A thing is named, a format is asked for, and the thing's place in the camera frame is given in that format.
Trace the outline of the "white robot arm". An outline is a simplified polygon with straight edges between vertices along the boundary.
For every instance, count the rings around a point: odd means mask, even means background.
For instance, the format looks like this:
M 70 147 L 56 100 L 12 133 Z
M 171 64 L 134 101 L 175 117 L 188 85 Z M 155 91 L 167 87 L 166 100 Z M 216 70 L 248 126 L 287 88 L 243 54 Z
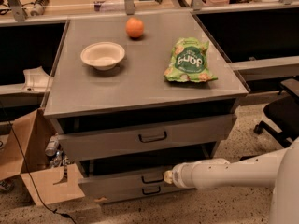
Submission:
M 183 189 L 268 187 L 273 190 L 269 224 L 299 224 L 299 139 L 289 147 L 243 161 L 218 158 L 184 162 L 163 173 Z

